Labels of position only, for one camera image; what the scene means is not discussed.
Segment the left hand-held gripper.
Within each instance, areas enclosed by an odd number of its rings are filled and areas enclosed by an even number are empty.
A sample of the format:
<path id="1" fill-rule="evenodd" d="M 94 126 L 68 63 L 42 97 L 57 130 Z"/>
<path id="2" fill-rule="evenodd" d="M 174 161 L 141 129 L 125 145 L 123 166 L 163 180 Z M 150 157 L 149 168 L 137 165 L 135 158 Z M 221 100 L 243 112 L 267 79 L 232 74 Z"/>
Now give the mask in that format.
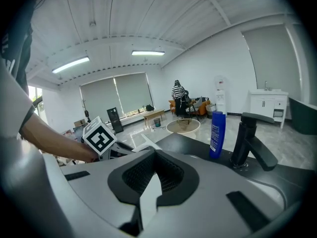
<path id="1" fill-rule="evenodd" d="M 161 150 L 161 148 L 146 135 L 141 134 L 141 136 L 145 142 L 133 149 L 131 146 L 118 141 L 115 132 L 97 116 L 84 127 L 82 139 L 97 153 L 99 161 L 123 157 L 132 152 L 143 151 L 149 147 L 155 150 Z"/>

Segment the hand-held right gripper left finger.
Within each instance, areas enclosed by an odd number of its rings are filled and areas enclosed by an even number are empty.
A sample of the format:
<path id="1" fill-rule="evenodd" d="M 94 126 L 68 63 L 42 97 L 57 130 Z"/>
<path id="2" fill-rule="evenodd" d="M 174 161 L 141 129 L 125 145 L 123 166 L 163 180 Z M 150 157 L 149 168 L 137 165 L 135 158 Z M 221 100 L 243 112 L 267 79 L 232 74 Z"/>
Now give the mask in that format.
<path id="1" fill-rule="evenodd" d="M 131 153 L 124 157 L 105 160 L 96 163 L 77 164 L 73 166 L 61 167 L 62 173 L 69 174 L 87 171 L 87 176 L 69 180 L 70 186 L 80 199 L 103 220 L 116 228 L 123 224 L 133 221 L 133 214 L 138 211 L 140 216 L 138 221 L 143 227 L 146 227 L 156 215 L 156 174 L 145 174 L 144 171 L 137 171 L 133 174 L 132 181 L 136 182 L 138 178 L 145 182 L 145 188 L 138 194 L 135 189 L 129 186 L 120 187 L 125 179 L 122 174 L 110 176 L 113 171 L 122 168 L 125 164 L 133 164 L 133 161 L 151 153 L 151 150 L 144 150 L 138 153 Z M 111 181 L 113 188 L 124 196 L 131 197 L 137 195 L 138 204 L 123 203 L 118 200 L 116 193 L 113 193 L 108 185 Z"/>

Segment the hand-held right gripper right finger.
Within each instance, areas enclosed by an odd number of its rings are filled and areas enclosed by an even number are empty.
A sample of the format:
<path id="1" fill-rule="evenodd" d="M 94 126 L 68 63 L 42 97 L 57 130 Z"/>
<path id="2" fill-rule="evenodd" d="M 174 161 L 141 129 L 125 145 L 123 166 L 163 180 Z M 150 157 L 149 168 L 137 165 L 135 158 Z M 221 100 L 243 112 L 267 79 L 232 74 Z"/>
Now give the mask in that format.
<path id="1" fill-rule="evenodd" d="M 159 207 L 144 235 L 250 235 L 252 230 L 226 196 L 239 191 L 269 221 L 283 212 L 269 195 L 230 168 L 167 151 L 199 175 L 196 191 L 181 205 Z"/>

